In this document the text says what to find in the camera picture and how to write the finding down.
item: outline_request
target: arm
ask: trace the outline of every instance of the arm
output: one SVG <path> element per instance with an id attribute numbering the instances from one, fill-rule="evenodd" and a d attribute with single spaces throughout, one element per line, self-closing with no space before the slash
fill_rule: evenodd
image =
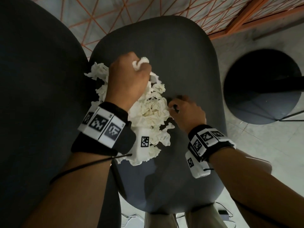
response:
<path id="1" fill-rule="evenodd" d="M 150 78 L 151 66 L 143 63 L 135 71 L 132 62 L 139 61 L 135 53 L 120 56 L 109 69 L 105 101 L 128 111 L 144 92 Z M 63 171 L 108 156 L 86 152 L 73 153 Z M 102 208 L 111 161 L 92 165 L 62 176 L 32 212 L 25 228 L 96 228 Z"/>
<path id="2" fill-rule="evenodd" d="M 196 126 L 206 124 L 205 112 L 187 96 L 174 99 L 179 113 L 170 114 L 187 134 Z M 271 174 L 268 174 L 243 153 L 223 148 L 209 157 L 231 197 L 250 227 L 302 227 L 304 198 Z"/>

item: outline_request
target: hand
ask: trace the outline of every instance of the hand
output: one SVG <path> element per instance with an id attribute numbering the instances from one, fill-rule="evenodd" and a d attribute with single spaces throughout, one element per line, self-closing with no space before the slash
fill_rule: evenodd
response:
<path id="1" fill-rule="evenodd" d="M 177 113 L 172 107 L 177 105 L 179 112 Z M 206 124 L 205 112 L 196 105 L 195 102 L 189 100 L 189 97 L 184 95 L 182 99 L 173 99 L 169 102 L 168 107 L 170 115 L 177 123 L 178 127 L 187 134 L 196 126 Z"/>
<path id="2" fill-rule="evenodd" d="M 151 72 L 149 63 L 142 63 L 136 71 L 132 62 L 140 59 L 134 52 L 119 56 L 110 65 L 108 90 L 105 101 L 114 103 L 125 111 L 129 111 L 132 105 L 145 91 Z"/>

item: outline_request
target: crumpled tissue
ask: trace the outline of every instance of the crumpled tissue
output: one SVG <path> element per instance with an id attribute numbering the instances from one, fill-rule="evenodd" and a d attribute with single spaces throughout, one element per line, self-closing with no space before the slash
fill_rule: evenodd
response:
<path id="1" fill-rule="evenodd" d="M 138 63 L 133 61 L 132 65 L 135 70 L 139 70 L 142 63 L 149 63 L 149 60 L 146 57 L 142 57 Z M 101 102 L 104 102 L 107 94 L 109 68 L 103 63 L 97 64 L 95 62 L 91 67 L 91 72 L 85 73 L 85 75 L 91 77 L 93 80 L 100 78 L 104 81 L 104 85 L 96 89 L 99 101 L 92 102 L 92 105 L 98 106 Z M 120 164 L 123 159 L 126 159 L 134 166 L 139 165 L 143 161 L 148 161 L 159 154 L 161 150 L 156 147 L 159 142 L 165 146 L 170 145 L 170 134 L 167 130 L 173 129 L 174 125 L 169 123 L 163 130 L 160 130 L 160 126 L 164 125 L 165 121 L 170 117 L 167 101 L 161 96 L 165 91 L 165 85 L 161 83 L 155 73 L 151 72 L 150 80 L 143 95 L 134 103 L 128 112 L 128 120 L 132 122 L 132 127 L 144 127 L 151 130 L 149 152 L 143 155 L 141 160 L 138 158 L 134 159 L 134 157 L 132 160 L 130 160 L 129 157 L 117 159 L 118 164 Z"/>

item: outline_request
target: dark gray seat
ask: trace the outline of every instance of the dark gray seat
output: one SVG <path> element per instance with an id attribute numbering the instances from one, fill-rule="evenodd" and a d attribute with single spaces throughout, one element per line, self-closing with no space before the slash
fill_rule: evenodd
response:
<path id="1" fill-rule="evenodd" d="M 95 100 L 95 81 L 74 35 L 30 0 L 0 4 L 0 221 L 19 227 L 70 155 Z M 120 227 L 110 172 L 100 227 Z"/>
<path id="2" fill-rule="evenodd" d="M 226 133 L 216 53 L 196 23 L 165 16 L 124 26 L 97 44 L 90 66 L 94 62 L 109 66 L 129 51 L 150 60 L 152 71 L 165 84 L 164 97 L 189 95 L 206 111 L 208 124 Z M 212 171 L 207 177 L 193 178 L 185 159 L 187 135 L 178 128 L 169 133 L 171 146 L 159 146 L 162 151 L 156 158 L 135 167 L 127 161 L 117 165 L 120 193 L 147 212 L 184 212 L 214 202 L 224 188 L 218 175 Z"/>

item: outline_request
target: leg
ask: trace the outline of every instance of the leg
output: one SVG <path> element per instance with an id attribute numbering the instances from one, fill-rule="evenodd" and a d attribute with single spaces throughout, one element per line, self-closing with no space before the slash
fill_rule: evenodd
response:
<path id="1" fill-rule="evenodd" d="M 175 214 L 145 214 L 145 228 L 177 228 Z"/>
<path id="2" fill-rule="evenodd" d="M 214 204 L 185 213 L 188 228 L 227 228 Z"/>

